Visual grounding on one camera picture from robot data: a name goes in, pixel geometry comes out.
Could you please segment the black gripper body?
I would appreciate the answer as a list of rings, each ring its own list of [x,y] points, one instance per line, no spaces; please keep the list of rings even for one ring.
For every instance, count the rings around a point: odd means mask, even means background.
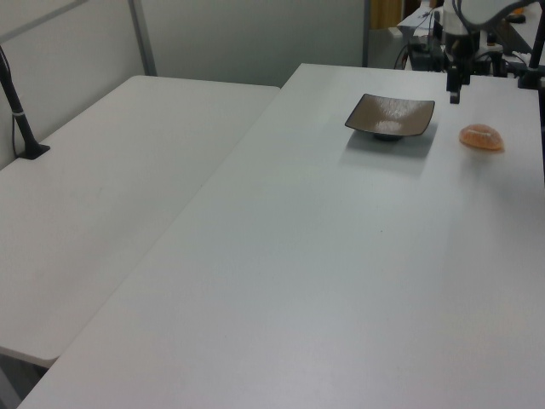
[[[472,32],[462,35],[446,33],[444,43],[449,66],[469,64],[479,50],[480,33]]]

